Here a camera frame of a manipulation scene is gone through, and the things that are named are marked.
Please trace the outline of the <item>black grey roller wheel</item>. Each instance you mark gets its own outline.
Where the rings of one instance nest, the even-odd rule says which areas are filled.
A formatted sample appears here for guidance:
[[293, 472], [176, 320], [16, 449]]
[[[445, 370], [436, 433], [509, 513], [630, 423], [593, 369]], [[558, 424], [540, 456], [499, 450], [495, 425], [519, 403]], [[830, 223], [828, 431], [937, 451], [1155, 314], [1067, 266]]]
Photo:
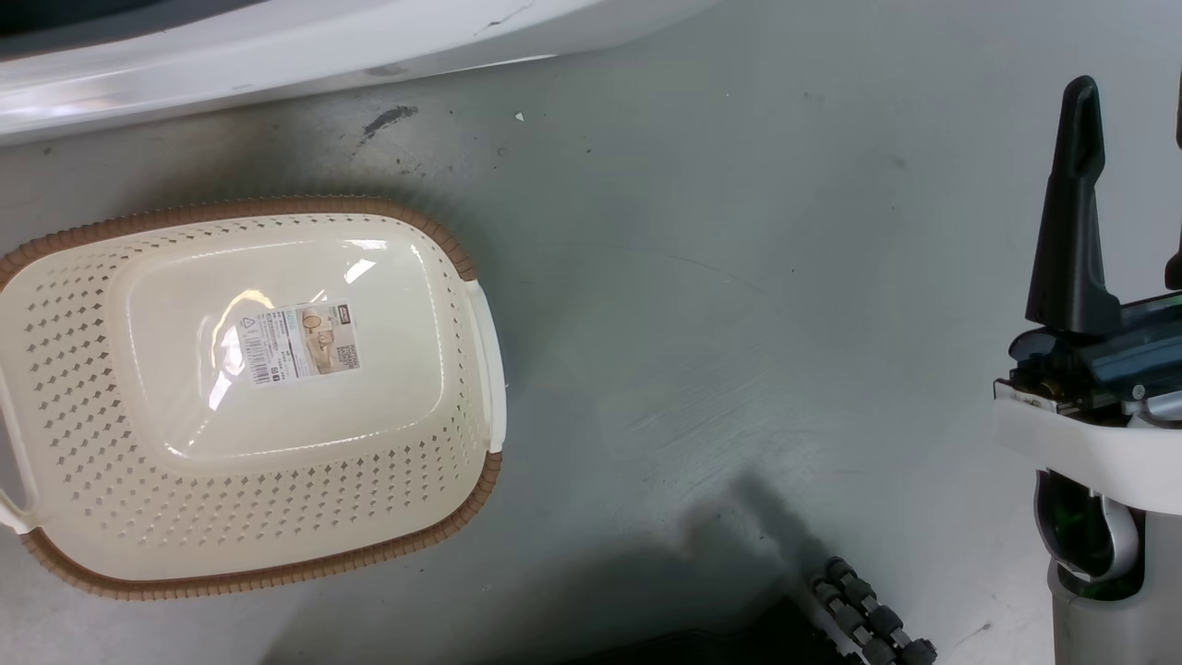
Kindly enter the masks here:
[[873, 585], [842, 558], [830, 558], [812, 578], [811, 592], [838, 630], [855, 644], [860, 665], [935, 665], [939, 653], [926, 638], [911, 638], [904, 622], [882, 604]]

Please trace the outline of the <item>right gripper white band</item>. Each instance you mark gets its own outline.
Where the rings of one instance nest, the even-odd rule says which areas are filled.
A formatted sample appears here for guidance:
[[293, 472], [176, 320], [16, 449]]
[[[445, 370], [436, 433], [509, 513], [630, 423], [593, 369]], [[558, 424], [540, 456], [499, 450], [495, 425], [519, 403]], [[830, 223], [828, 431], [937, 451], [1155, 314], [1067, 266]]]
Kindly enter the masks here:
[[[1182, 151], [1182, 72], [1175, 142]], [[1122, 309], [1106, 289], [1104, 168], [1099, 89], [1080, 76], [1063, 92], [1025, 309], [1046, 328], [1009, 344], [1017, 365], [994, 382], [995, 437], [1124, 506], [1182, 516], [1182, 292]], [[1182, 291], [1182, 226], [1164, 283]]]

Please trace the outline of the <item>white printed product label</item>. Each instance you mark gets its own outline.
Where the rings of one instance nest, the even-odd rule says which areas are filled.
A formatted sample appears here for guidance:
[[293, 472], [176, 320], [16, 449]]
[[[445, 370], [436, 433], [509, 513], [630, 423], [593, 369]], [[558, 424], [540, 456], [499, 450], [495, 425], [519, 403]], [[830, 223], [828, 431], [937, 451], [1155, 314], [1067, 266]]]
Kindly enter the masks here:
[[357, 321], [346, 300], [258, 309], [240, 317], [235, 330], [254, 387], [362, 369]]

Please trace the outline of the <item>cream basket with brown rim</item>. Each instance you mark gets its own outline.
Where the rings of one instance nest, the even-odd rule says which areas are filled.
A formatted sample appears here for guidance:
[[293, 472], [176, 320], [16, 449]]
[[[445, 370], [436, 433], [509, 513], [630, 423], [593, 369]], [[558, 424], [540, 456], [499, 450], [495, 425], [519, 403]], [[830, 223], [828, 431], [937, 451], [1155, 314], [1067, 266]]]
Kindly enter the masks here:
[[[346, 300], [362, 369], [254, 387], [235, 322]], [[0, 254], [0, 527], [96, 595], [223, 595], [442, 542], [506, 441], [488, 299], [443, 224], [384, 198], [238, 200]]]

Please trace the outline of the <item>white washing machine edge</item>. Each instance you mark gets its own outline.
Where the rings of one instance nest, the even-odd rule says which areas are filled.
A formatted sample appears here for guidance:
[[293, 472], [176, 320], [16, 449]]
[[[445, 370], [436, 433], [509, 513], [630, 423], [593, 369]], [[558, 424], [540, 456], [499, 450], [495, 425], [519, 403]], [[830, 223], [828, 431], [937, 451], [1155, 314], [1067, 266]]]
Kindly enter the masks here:
[[611, 48], [720, 0], [0, 0], [0, 146]]

